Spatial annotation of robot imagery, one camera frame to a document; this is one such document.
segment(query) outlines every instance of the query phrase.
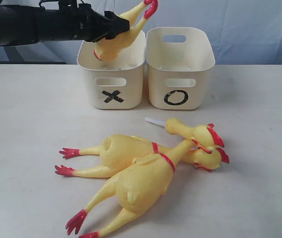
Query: black robotic arm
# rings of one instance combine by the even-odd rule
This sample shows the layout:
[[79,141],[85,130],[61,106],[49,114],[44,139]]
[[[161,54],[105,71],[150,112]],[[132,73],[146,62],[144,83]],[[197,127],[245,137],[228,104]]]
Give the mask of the black robotic arm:
[[[59,9],[45,9],[45,2]],[[111,11],[101,15],[90,4],[77,0],[41,0],[39,7],[0,5],[0,46],[21,46],[46,41],[113,39],[129,31],[128,20]]]

